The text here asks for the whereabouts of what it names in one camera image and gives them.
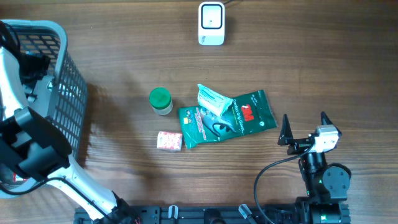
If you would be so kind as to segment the red white patterned box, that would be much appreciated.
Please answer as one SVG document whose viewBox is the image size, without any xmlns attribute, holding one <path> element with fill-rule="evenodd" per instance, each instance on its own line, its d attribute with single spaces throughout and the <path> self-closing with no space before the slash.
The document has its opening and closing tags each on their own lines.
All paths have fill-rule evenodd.
<svg viewBox="0 0 398 224">
<path fill-rule="evenodd" d="M 181 151 L 182 140 L 182 133 L 170 133 L 160 131 L 157 135 L 157 149 L 163 149 L 167 151 Z"/>
</svg>

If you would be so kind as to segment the green 3M gloves package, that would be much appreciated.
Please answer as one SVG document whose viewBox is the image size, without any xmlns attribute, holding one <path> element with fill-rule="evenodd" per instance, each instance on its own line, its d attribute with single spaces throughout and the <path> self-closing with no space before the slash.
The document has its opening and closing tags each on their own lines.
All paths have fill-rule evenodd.
<svg viewBox="0 0 398 224">
<path fill-rule="evenodd" d="M 202 106 L 190 106 L 179 108 L 178 117 L 183 140 L 189 149 L 277 127 L 264 90 L 234 97 L 222 116 Z"/>
</svg>

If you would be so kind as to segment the white teal pouch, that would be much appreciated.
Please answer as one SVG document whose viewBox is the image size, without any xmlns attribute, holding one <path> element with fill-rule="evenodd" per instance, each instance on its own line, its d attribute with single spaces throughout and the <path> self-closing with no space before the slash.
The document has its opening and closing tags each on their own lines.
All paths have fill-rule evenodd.
<svg viewBox="0 0 398 224">
<path fill-rule="evenodd" d="M 222 116 L 231 106 L 233 99 L 223 96 L 212 89 L 198 84 L 198 104 L 217 116 Z"/>
</svg>

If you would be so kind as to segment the red white snack bar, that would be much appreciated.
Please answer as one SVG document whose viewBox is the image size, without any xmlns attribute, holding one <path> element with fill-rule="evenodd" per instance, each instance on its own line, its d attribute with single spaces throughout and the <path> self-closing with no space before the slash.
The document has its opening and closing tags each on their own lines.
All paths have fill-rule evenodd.
<svg viewBox="0 0 398 224">
<path fill-rule="evenodd" d="M 27 179 L 24 179 L 24 178 L 22 178 L 22 177 L 20 177 L 20 176 L 18 176 L 16 173 L 13 173 L 13 182 L 14 183 L 16 183 L 16 182 L 21 182 L 21 181 L 26 181 Z"/>
</svg>

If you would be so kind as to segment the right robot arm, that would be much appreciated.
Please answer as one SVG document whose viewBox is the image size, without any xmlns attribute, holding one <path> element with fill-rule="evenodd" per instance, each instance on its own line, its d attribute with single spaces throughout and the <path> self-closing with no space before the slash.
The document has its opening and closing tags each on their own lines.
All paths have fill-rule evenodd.
<svg viewBox="0 0 398 224">
<path fill-rule="evenodd" d="M 287 154 L 299 156 L 298 166 L 307 190 L 306 197 L 294 203 L 295 223 L 351 222 L 348 198 L 351 171 L 339 163 L 329 164 L 325 154 L 334 150 L 342 132 L 321 112 L 321 125 L 307 138 L 294 138 L 288 116 L 282 120 L 278 145 L 287 146 Z"/>
</svg>

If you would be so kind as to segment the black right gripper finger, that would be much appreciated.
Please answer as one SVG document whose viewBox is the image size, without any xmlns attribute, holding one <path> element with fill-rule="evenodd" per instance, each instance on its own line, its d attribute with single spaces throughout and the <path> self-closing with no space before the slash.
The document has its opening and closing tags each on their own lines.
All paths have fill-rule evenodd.
<svg viewBox="0 0 398 224">
<path fill-rule="evenodd" d="M 284 116 L 283 116 L 279 140 L 280 141 L 292 141 L 293 140 L 293 134 L 292 134 L 292 130 L 290 127 L 290 122 L 289 122 L 287 114 L 284 114 Z"/>
<path fill-rule="evenodd" d="M 322 125 L 333 125 L 336 128 L 338 135 L 341 136 L 341 131 L 333 124 L 324 111 L 321 112 L 321 123 Z"/>
</svg>

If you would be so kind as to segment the green lid jar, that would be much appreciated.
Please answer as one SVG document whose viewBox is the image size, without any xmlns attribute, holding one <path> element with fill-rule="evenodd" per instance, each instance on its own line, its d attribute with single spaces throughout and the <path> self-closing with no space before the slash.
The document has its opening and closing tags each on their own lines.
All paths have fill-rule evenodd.
<svg viewBox="0 0 398 224">
<path fill-rule="evenodd" d="M 149 95 L 149 102 L 158 115 L 164 116 L 172 111 L 172 96 L 168 89 L 163 87 L 154 88 Z"/>
</svg>

